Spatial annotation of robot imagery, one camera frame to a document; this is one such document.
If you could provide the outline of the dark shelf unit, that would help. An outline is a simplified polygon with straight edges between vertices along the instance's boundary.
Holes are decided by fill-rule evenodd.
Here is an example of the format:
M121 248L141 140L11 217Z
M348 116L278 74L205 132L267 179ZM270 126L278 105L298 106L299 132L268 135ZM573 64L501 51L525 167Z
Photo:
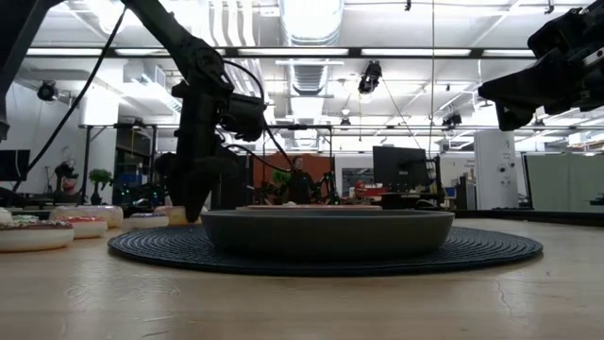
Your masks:
M112 199L122 208L151 205L157 198L153 188L158 128L155 125L117 123Z

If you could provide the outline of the small red-iced donut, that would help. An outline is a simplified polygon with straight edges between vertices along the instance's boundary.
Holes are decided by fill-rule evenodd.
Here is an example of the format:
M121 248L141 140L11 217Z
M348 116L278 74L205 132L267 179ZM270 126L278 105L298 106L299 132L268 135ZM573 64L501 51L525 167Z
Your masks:
M70 223L76 239L100 238L109 229L108 222L103 217L95 216L64 216L59 221Z

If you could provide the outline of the white cabinet pillar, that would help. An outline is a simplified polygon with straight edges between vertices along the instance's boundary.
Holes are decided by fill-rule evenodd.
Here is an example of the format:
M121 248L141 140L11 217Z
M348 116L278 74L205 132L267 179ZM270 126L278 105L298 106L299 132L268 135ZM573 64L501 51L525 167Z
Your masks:
M477 200L479 210L518 207L518 179L514 136L500 130L475 134Z

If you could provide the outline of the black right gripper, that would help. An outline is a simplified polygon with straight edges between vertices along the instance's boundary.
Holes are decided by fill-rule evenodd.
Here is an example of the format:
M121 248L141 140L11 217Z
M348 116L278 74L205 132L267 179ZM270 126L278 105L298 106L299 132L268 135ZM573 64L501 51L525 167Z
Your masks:
M550 20L527 45L536 58L533 64L478 89L495 102L501 130L528 125L539 108L558 115L604 106L604 0Z

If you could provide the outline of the small green potted plant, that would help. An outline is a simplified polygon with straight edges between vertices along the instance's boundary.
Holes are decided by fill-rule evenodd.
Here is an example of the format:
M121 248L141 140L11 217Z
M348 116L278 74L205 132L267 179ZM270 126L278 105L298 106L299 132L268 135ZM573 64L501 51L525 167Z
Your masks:
M93 169L89 172L89 179L92 182L93 193L91 195L91 204L100 205L102 198L100 193L109 185L113 184L113 175L105 169Z

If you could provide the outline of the black monitor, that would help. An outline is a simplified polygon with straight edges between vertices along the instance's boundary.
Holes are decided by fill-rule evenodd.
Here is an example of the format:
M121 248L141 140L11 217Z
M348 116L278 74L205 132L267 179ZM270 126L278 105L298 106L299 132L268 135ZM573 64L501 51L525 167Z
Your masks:
M390 192L408 192L418 186L427 186L427 160L426 151L421 148L374 146L374 183Z
M0 181L26 180L29 158L28 149L0 150Z

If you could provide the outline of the grey round plate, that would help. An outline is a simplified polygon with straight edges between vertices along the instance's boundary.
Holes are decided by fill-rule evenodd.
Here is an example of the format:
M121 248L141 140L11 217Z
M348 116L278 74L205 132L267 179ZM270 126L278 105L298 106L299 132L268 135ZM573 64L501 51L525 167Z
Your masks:
M203 228L228 253L297 260L388 259L430 253L452 229L452 212L232 210L206 212Z

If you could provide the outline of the large pink-iced donut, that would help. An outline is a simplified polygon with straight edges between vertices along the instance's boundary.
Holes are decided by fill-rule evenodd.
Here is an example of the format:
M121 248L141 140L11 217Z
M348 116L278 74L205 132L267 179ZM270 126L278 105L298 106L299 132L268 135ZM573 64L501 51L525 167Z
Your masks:
M186 210L183 206L159 206L154 213L163 214L168 217L170 226L185 226L191 222L187 220Z

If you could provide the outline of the orange panel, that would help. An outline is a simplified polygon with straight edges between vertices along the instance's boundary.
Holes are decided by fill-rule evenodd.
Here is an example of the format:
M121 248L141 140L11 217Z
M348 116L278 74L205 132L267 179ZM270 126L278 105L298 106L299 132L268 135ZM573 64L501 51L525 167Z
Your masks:
M332 160L329 157L301 154L304 161L303 169L310 174L314 182L310 204L324 204L335 195L335 175L332 172ZM258 159L253 160L252 185L262 199L267 199L273 204L288 202L287 184L292 169L287 169L288 163L277 154L264 158L271 166Z

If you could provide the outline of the grey-green partition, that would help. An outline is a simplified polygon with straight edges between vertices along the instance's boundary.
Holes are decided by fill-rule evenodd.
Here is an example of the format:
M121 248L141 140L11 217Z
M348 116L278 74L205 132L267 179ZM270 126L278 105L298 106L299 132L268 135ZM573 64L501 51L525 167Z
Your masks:
M604 213L604 155L528 155L529 196L535 211Z

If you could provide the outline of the small blue-iced donut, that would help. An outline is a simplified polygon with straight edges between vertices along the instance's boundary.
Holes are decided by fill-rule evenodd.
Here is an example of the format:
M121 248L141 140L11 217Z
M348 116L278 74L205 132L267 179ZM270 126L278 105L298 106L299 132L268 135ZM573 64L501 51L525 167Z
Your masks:
M127 221L128 225L134 230L164 228L169 225L167 215L155 212L133 213Z

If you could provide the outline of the pink round plate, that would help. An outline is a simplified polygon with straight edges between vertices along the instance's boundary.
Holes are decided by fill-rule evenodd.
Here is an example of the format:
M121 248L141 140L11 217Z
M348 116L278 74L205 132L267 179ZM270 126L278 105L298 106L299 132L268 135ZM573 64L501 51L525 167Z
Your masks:
M236 208L237 211L381 211L374 205L249 205Z

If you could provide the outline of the silver ventilation duct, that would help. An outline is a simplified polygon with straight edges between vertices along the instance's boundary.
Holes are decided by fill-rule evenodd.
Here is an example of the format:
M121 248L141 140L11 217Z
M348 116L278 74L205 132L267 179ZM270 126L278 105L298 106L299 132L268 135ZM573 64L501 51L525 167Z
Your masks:
M344 0L278 0L288 46L332 46L339 41Z

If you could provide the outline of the person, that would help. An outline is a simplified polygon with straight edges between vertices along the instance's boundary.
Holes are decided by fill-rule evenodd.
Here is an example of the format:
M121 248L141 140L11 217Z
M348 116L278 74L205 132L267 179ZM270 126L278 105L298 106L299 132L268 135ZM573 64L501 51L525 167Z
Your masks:
M296 204L310 204L314 182L308 172L303 169L304 161L301 156L294 157L294 168L287 184L288 200Z

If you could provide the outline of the large purple-iced donut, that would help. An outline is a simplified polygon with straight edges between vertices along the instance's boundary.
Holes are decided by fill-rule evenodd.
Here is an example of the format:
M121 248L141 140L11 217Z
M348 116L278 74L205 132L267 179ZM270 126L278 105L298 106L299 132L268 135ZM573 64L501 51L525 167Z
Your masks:
M124 224L124 212L118 206L97 205L97 206L57 206L50 212L51 220L59 220L63 217L82 217L91 216L104 218L110 229L120 228Z

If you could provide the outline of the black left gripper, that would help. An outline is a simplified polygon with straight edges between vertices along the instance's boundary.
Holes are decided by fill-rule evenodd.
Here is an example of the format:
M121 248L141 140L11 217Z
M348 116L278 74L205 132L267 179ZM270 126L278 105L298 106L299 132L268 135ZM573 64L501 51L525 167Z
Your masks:
M221 155L223 148L215 129L221 109L232 94L233 86L225 78L181 80L172 88L172 95L182 100L179 125L175 131L176 155L171 164L173 173L187 173L183 179L183 207L188 222L194 222L207 210L206 201L213 188L213 173L234 173L235 161ZM198 180L201 176L201 203Z

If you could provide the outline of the round dark woven placemat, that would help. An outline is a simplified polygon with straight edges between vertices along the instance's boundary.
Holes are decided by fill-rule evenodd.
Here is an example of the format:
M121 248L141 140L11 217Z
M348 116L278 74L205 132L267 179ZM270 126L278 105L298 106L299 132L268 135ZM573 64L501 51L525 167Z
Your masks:
M298 261L228 254L201 229L129 231L108 240L109 254L136 263L193 271L269 277L341 278L446 273L527 262L540 242L505 232L454 227L439 248L422 255L377 260Z

